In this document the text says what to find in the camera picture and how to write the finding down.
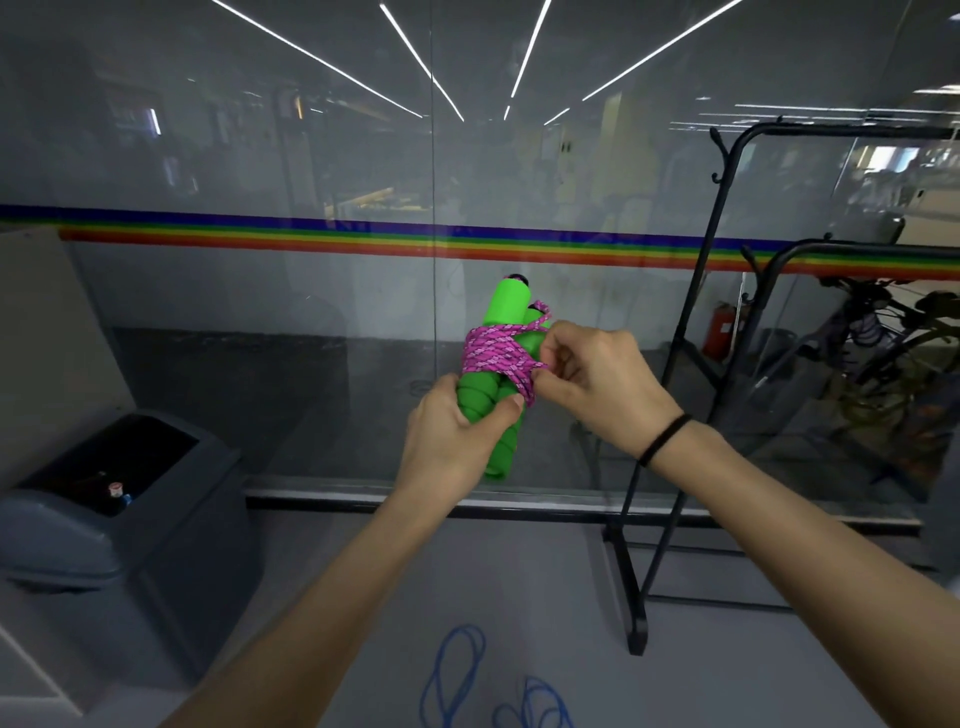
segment bin opening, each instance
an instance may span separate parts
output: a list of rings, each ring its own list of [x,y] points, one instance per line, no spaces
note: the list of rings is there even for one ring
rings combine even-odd
[[[197,443],[195,437],[161,420],[131,414],[69,450],[17,487],[53,493],[112,518]]]

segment hand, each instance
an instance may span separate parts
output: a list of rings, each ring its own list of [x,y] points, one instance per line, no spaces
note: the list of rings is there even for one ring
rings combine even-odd
[[[523,397],[513,395],[471,425],[457,406],[457,379],[441,376],[410,413],[395,486],[416,490],[447,511],[473,490],[493,446],[523,413]]]
[[[565,407],[593,432],[639,457],[683,414],[629,331],[603,331],[558,321],[540,345],[538,397]]]

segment green jump rope handle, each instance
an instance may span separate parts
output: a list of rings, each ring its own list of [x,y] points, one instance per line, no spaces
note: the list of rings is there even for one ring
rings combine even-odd
[[[530,288],[525,280],[507,278],[497,284],[493,292],[484,326],[497,324],[531,324],[542,314],[529,308]],[[540,343],[546,335],[544,331],[528,331],[520,334],[516,340],[531,356],[538,358]],[[505,376],[496,372],[469,372],[460,377],[457,384],[457,403],[460,411],[471,422],[479,422],[489,415],[496,404],[510,395],[517,394],[514,384]],[[502,480],[509,472],[514,461],[517,433],[522,416],[511,425],[500,441],[493,447],[490,460],[484,474],[495,480]]]

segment right hand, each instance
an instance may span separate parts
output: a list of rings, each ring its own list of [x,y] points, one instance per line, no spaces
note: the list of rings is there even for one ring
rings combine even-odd
[[[558,321],[540,345],[538,397],[568,409],[595,434],[639,457],[684,412],[643,359],[629,331]]]

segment forearm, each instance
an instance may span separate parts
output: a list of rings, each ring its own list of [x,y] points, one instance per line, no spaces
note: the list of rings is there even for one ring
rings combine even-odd
[[[654,467],[700,500],[892,726],[956,725],[960,602],[691,424]]]
[[[387,498],[284,617],[204,682],[165,728],[313,728],[447,510],[414,492]]]

